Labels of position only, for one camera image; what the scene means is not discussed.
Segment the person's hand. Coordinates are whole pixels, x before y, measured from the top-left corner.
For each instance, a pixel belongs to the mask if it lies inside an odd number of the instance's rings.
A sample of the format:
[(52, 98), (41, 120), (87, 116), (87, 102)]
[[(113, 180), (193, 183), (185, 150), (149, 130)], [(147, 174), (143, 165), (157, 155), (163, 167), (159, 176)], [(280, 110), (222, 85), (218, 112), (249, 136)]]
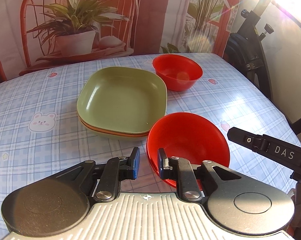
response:
[[(290, 191), (288, 193), (288, 196), (290, 197), (290, 207), (291, 207), (291, 209), (293, 208), (293, 205), (295, 205), (295, 195), (296, 195), (296, 189), (290, 189)], [(294, 232), (295, 232), (295, 228), (293, 226), (291, 226), (291, 220), (289, 222), (289, 225), (287, 226), (286, 232), (291, 237), (293, 237), (294, 236)]]

